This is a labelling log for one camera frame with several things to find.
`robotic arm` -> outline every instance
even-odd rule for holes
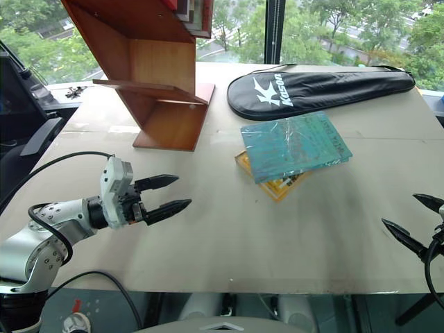
[[[69,261],[71,247],[94,236],[98,229],[140,221],[151,225],[182,211],[191,200],[171,201],[147,212],[140,198],[142,191],[165,187],[177,179],[160,175],[131,184],[131,164],[110,157],[101,176],[100,196],[35,206],[40,210],[32,214],[29,224],[0,243],[1,322],[11,330],[38,332],[48,289],[58,269]],[[65,241],[36,220],[55,228]]]

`tree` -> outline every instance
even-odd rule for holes
[[[358,0],[308,0],[305,5],[311,12],[317,12],[322,24],[329,22],[333,25],[331,40],[334,39],[340,26],[359,14]]]
[[[444,4],[415,22],[409,38],[412,54],[406,64],[423,89],[444,91]]]
[[[323,65],[330,55],[322,48],[318,37],[325,32],[319,26],[317,14],[298,8],[295,1],[285,5],[285,21],[282,33],[282,63]]]
[[[281,62],[323,64],[329,55],[317,37],[322,33],[319,17],[287,1],[282,34]],[[265,40],[265,3],[261,3],[242,26],[245,42],[234,50],[241,62],[263,62]]]
[[[80,81],[98,67],[77,30],[70,38],[45,40],[27,28],[18,33],[7,27],[0,31],[0,38],[49,83]]]
[[[212,34],[216,43],[228,51],[229,41],[227,32],[234,28],[233,20],[230,16],[230,0],[215,0],[213,12]]]
[[[401,38],[407,34],[406,16],[419,8],[420,0],[363,0],[362,24],[359,37],[368,52],[370,64],[376,51],[394,51]]]
[[[232,5],[234,5],[234,8],[232,9],[232,22],[234,25],[234,28],[236,29],[237,34],[237,46],[242,46],[242,32],[241,27],[243,24],[245,24],[248,19],[250,18],[250,14],[254,12],[254,10],[257,7],[257,4],[261,1],[258,0],[237,0],[233,1]]]
[[[60,0],[2,0],[0,28],[36,31],[68,17]]]

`black metal pole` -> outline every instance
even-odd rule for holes
[[[418,302],[413,304],[408,310],[406,310],[401,316],[395,320],[396,325],[403,326],[415,318],[418,314],[426,310],[430,305],[435,303],[435,298],[432,294],[425,294]]]
[[[264,63],[280,63],[280,48],[285,18],[285,0],[267,0],[265,13]]]

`cable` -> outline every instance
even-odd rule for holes
[[[280,321],[280,318],[278,316],[275,315],[275,313],[273,311],[271,311],[271,309],[268,307],[268,305],[265,303],[265,300],[262,298],[261,294],[258,293],[257,297],[259,297],[259,300],[261,301],[262,305],[265,307],[265,309],[267,310],[267,312],[270,314],[270,316],[272,316],[275,320]]]
[[[4,143],[0,143],[0,146],[3,147],[15,147],[17,145],[17,140],[11,140]]]
[[[56,236],[59,241],[61,241],[63,243],[63,245],[65,245],[65,247],[67,248],[68,254],[67,257],[63,259],[63,263],[62,266],[67,264],[69,260],[71,260],[72,258],[72,245],[71,243],[69,243],[68,239],[63,235],[63,233],[61,233],[60,231],[58,231],[57,229],[55,229],[52,225],[49,225],[48,223],[46,223],[45,221],[43,221],[40,217],[37,216],[36,213],[34,213],[34,211],[38,208],[42,208],[44,206],[48,205],[48,203],[39,203],[38,205],[34,205],[29,207],[28,209],[28,215],[29,217],[32,218],[32,220],[34,222],[36,222],[36,224],[42,226],[43,228],[45,228],[46,230],[48,230],[51,234],[53,234],[54,236]]]
[[[128,295],[128,292],[125,290],[125,288],[122,286],[122,284],[118,281],[118,279],[116,279],[114,276],[112,276],[109,273],[106,272],[102,272],[102,271],[88,271],[88,272],[84,272],[81,274],[78,274],[72,278],[70,278],[69,280],[63,282],[60,286],[58,286],[57,288],[55,288],[49,295],[48,297],[46,297],[46,300],[48,300],[49,298],[51,298],[55,293],[57,293],[59,290],[61,290],[61,288],[63,288],[64,286],[66,286],[67,284],[69,284],[70,282],[74,281],[75,279],[81,278],[84,275],[89,275],[89,274],[99,274],[99,275],[103,275],[106,276],[108,279],[110,279],[111,281],[114,282],[114,284],[117,286],[117,288],[120,289],[120,292],[122,292],[123,296],[125,297],[126,301],[128,302],[128,305],[131,308],[131,311],[133,312],[134,318],[137,322],[137,329],[141,330],[142,327],[142,321],[140,320],[140,316],[139,313],[137,312],[136,306],[134,305],[133,300],[131,299],[131,297]]]
[[[28,182],[32,177],[34,177],[36,174],[38,174],[40,171],[45,170],[47,167],[50,167],[51,165],[58,163],[60,161],[66,160],[68,158],[79,156],[79,155],[101,155],[105,156],[106,158],[110,158],[112,155],[107,153],[102,153],[101,151],[79,151],[77,153],[68,154],[59,158],[56,158],[55,160],[52,160],[46,164],[43,164],[41,167],[37,168],[30,174],[28,174],[25,178],[23,178],[6,196],[3,198],[3,200],[0,202],[0,214],[5,209],[6,205],[9,203],[10,199],[14,196],[14,194],[22,188],[23,185]]]
[[[282,65],[273,66],[273,67],[269,67],[269,68],[265,68],[265,69],[256,69],[255,71],[252,71],[249,74],[258,73],[261,71],[269,71],[270,69],[275,69],[275,68],[285,67],[285,66],[298,66],[298,65],[297,64],[282,64]]]
[[[430,275],[430,263],[432,262],[432,259],[434,257],[434,254],[436,252],[436,248],[440,245],[440,241],[434,239],[431,243],[429,248],[427,249],[427,253],[425,254],[425,263],[424,263],[424,272],[425,272],[425,280],[427,282],[427,286],[429,287],[430,293],[435,297],[436,302],[439,304],[440,307],[444,310],[444,302],[441,300],[439,295],[436,293],[435,287],[432,283],[432,277]]]

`book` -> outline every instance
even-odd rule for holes
[[[184,22],[185,28],[192,33],[192,30],[199,31],[202,28],[202,4],[203,0],[192,0],[194,2],[193,17],[189,22]]]
[[[180,21],[189,21],[189,2],[190,0],[178,0],[175,14]]]
[[[202,28],[197,31],[190,31],[196,37],[211,38],[214,0],[203,0],[202,8]]]
[[[235,157],[235,160],[248,175],[251,177],[253,176],[251,173],[250,160],[248,159],[246,151],[238,154],[238,156]],[[299,185],[300,182],[302,182],[302,180],[309,175],[309,173],[310,171],[300,173],[299,175],[263,182],[262,184],[259,184],[259,187],[263,189],[265,193],[267,193],[275,202],[279,202],[285,198],[293,188]]]
[[[170,10],[178,9],[178,0],[163,0],[163,2]]]
[[[256,183],[347,162],[352,157],[322,111],[244,126],[241,134]]]

